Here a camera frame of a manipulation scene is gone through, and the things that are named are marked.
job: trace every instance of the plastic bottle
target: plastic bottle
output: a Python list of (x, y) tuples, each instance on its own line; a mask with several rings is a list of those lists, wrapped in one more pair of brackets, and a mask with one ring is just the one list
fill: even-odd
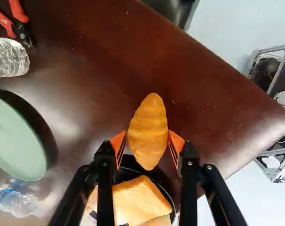
[(17, 218), (26, 218), (36, 208), (37, 198), (33, 194), (21, 194), (15, 190), (0, 189), (0, 210), (10, 212)]
[(15, 40), (0, 38), (0, 78), (27, 73), (29, 57), (24, 47)]

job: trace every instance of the green plate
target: green plate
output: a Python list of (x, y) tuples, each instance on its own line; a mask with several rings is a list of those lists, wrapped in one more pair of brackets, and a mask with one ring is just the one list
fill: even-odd
[(36, 181), (45, 174), (44, 147), (27, 121), (0, 99), (0, 167), (21, 180)]

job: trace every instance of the pliers handle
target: pliers handle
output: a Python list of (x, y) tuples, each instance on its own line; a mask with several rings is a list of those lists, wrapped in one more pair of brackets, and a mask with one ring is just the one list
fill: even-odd
[[(29, 18), (24, 14), (19, 0), (9, 0), (12, 14), (21, 23), (27, 23)], [(15, 39), (17, 35), (14, 32), (14, 23), (0, 12), (0, 24), (6, 29), (9, 37)]]

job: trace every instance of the black plate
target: black plate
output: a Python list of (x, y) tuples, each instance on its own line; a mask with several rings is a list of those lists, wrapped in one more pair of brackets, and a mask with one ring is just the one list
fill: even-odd
[[(162, 195), (165, 197), (165, 199), (170, 203), (172, 211), (170, 213), (171, 217), (171, 223), (174, 222), (176, 217), (176, 208), (175, 203), (170, 196), (169, 192), (167, 191), (167, 188), (169, 187), (165, 183), (165, 178), (162, 176), (162, 173), (158, 168), (155, 168), (151, 171), (147, 171), (143, 169), (136, 161), (134, 156), (124, 154), (122, 158), (121, 166), (118, 170), (118, 174), (114, 177), (114, 184), (119, 184), (124, 181), (129, 181), (132, 179), (135, 179), (141, 175), (145, 175), (151, 179), (151, 181), (157, 186), (159, 191), (162, 193)], [(92, 211), (90, 215), (96, 219), (96, 212)]]

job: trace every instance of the white floor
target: white floor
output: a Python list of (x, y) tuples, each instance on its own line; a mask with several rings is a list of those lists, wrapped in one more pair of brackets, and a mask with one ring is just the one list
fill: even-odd
[[(243, 72), (254, 49), (285, 44), (285, 0), (201, 0), (187, 32)], [(226, 183), (248, 225), (285, 225), (285, 184), (271, 183), (254, 162)], [(198, 225), (215, 225), (204, 197)]]

